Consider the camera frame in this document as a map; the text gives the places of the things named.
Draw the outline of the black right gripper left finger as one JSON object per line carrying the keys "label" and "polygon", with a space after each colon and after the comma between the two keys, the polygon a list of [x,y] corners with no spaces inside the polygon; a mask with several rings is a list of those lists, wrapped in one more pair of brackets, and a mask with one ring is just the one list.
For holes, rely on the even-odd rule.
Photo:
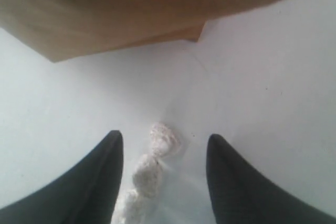
{"label": "black right gripper left finger", "polygon": [[1,208],[1,223],[110,223],[122,172],[122,134],[110,131],[69,171]]}

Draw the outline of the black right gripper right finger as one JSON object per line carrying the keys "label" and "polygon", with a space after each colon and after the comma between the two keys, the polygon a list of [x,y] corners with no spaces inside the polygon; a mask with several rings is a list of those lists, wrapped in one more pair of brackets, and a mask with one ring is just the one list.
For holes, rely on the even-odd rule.
{"label": "black right gripper right finger", "polygon": [[266,178],[219,134],[208,140],[206,178],[216,223],[335,223]]}

